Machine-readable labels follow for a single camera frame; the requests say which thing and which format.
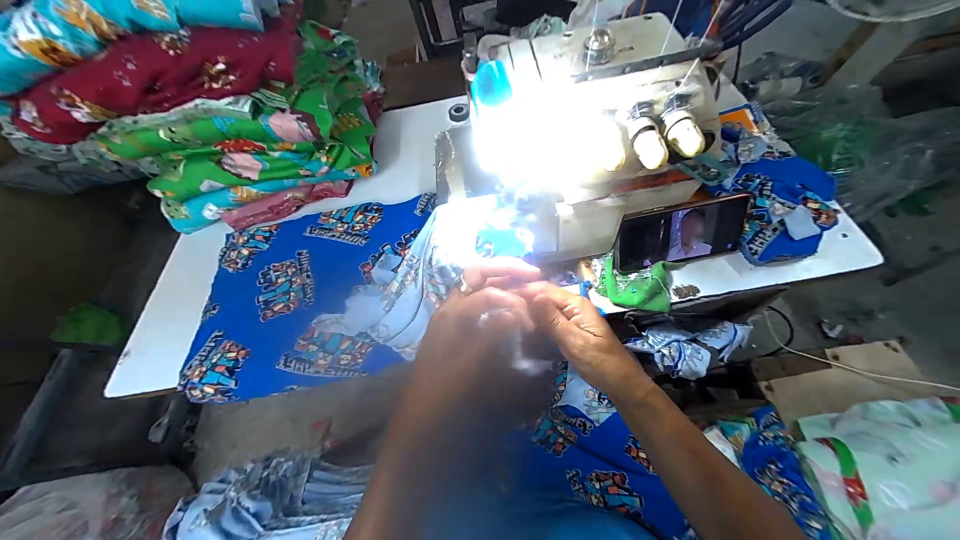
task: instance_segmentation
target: ring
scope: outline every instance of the ring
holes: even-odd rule
[[[473,294],[473,288],[470,285],[468,285],[467,282],[464,281],[463,274],[461,274],[460,277],[457,278],[457,282],[454,283],[454,286],[456,286],[457,290],[459,290],[461,294],[463,294],[464,296],[469,296],[470,294]]]

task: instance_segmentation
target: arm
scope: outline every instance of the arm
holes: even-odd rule
[[[647,377],[589,300],[548,283],[519,292],[577,371],[611,398],[700,537],[805,538],[786,509],[723,457]]]
[[[502,383],[505,367],[497,345],[534,327],[527,303],[494,287],[539,277],[513,258],[464,272],[475,292],[454,290],[430,319],[346,540],[418,537],[424,509],[444,496],[444,479],[470,452],[467,441],[476,442],[476,413],[497,399],[490,382]]]

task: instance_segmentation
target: phone screen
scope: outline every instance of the phone screen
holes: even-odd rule
[[[624,219],[617,238],[617,269],[635,272],[661,260],[680,262],[735,251],[750,201],[749,196],[726,197]]]

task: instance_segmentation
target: white table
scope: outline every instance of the white table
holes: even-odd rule
[[[452,123],[447,110],[466,97],[391,110],[377,126],[373,155],[380,172],[358,181],[346,199],[308,205],[288,219],[365,202],[395,204],[435,185],[434,137]],[[721,110],[742,105],[743,97],[725,85]],[[169,391],[200,325],[201,313],[218,268],[220,248],[229,228],[217,224],[180,237],[133,329],[104,389],[108,398]],[[689,263],[672,272],[673,289],[693,285],[699,292],[683,300],[706,298],[768,286],[814,280],[877,266],[883,256],[846,214],[824,234],[820,251],[809,258],[777,266],[753,266],[739,253]],[[595,299],[598,305],[602,297]]]

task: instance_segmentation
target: sewing machine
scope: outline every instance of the sewing machine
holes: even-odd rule
[[[700,60],[720,48],[687,48],[661,13],[534,39],[484,37],[465,51],[475,68],[468,119],[437,137],[439,202],[495,196],[515,206],[540,260],[609,251],[625,213],[697,189],[670,163],[719,153]]]

